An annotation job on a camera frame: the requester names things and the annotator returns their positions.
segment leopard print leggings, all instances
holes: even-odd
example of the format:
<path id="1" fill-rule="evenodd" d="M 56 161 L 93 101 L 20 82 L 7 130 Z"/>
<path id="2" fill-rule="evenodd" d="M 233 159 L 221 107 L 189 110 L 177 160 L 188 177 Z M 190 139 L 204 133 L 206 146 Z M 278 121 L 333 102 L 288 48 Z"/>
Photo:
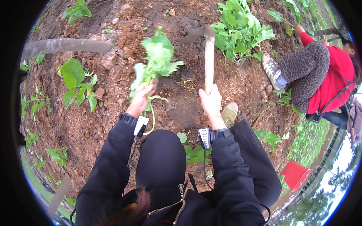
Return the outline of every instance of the leopard print leggings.
<path id="1" fill-rule="evenodd" d="M 279 66 L 287 82 L 293 82 L 291 100 L 304 113 L 308 113 L 309 99 L 324 81 L 329 68 L 330 55 L 320 42 L 311 42 L 303 49 L 282 58 Z"/>

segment shoe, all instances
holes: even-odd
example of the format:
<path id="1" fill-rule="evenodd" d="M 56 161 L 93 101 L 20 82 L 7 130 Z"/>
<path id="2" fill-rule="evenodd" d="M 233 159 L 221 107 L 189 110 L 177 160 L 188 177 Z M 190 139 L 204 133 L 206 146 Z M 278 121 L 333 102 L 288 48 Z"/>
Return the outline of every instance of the shoe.
<path id="1" fill-rule="evenodd" d="M 282 76 L 282 69 L 268 53 L 263 53 L 261 56 L 261 65 L 263 65 L 263 69 L 274 89 L 281 90 L 287 86 L 286 82 L 283 82 L 282 85 L 279 85 L 275 82 L 277 79 L 279 79 L 280 76 Z"/>
<path id="2" fill-rule="evenodd" d="M 237 104 L 234 101 L 231 101 L 225 105 L 221 111 L 221 117 L 224 120 L 224 123 L 228 129 L 234 125 L 234 121 L 237 115 Z"/>

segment person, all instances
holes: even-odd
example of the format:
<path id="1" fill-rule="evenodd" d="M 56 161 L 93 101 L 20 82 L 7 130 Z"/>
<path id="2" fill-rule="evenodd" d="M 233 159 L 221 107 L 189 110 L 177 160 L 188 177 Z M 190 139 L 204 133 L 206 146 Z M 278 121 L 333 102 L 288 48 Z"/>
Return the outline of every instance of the person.
<path id="1" fill-rule="evenodd" d="M 271 206 L 277 201 L 281 183 L 249 123 L 229 126 L 237 105 L 231 102 L 220 112 L 222 97 L 216 84 L 210 95 L 199 90 L 211 129 L 218 133 L 211 142 L 214 189 L 201 193 L 185 189 L 184 147 L 173 132 L 156 130 L 140 145 L 137 188 L 122 196 L 134 140 L 134 127 L 127 122 L 144 111 L 146 95 L 153 92 L 152 85 L 138 87 L 125 114 L 108 133 L 77 195 L 77 225 L 265 225 L 261 204 Z"/>
<path id="2" fill-rule="evenodd" d="M 314 114 L 333 111 L 344 105 L 356 84 L 362 80 L 361 69 L 352 43 L 344 49 L 312 39 L 300 25 L 295 25 L 304 48 L 282 58 L 279 65 L 269 54 L 262 55 L 262 65 L 276 90 L 293 81 L 291 100 L 301 112 Z"/>
<path id="3" fill-rule="evenodd" d="M 340 107 L 341 113 L 326 112 L 323 118 L 330 121 L 341 129 L 346 129 L 353 136 L 353 142 L 358 144 L 362 141 L 362 105 L 357 98 L 352 103 Z"/>

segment black jacket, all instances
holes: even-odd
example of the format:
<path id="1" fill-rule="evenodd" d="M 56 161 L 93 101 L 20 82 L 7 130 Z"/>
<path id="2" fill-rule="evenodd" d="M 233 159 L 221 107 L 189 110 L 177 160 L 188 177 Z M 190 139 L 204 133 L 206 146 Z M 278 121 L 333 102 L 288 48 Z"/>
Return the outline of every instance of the black jacket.
<path id="1" fill-rule="evenodd" d="M 135 203 L 136 190 L 122 197 L 130 175 L 127 162 L 133 140 L 133 129 L 123 121 L 119 121 L 108 133 L 88 181 L 78 193 L 77 225 L 92 225 L 102 216 L 111 216 L 128 204 Z M 254 195 L 253 179 L 248 173 L 249 167 L 240 156 L 239 145 L 234 141 L 233 135 L 215 140 L 212 147 L 216 180 L 214 190 L 197 193 L 186 189 L 184 202 L 177 205 L 182 208 L 174 224 L 262 226 L 265 221 L 259 210 L 259 201 Z M 178 188 L 164 188 L 162 193 L 177 191 L 180 193 Z M 143 225 L 156 226 L 169 209 L 148 214 Z"/>

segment zipper pull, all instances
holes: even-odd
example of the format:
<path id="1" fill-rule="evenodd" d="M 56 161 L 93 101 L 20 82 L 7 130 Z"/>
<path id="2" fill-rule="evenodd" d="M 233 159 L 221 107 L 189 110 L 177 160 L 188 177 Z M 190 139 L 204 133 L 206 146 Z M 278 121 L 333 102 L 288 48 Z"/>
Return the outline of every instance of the zipper pull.
<path id="1" fill-rule="evenodd" d="M 184 202 L 184 185 L 183 184 L 179 184 L 178 188 L 180 189 L 180 194 L 181 194 L 181 202 Z"/>

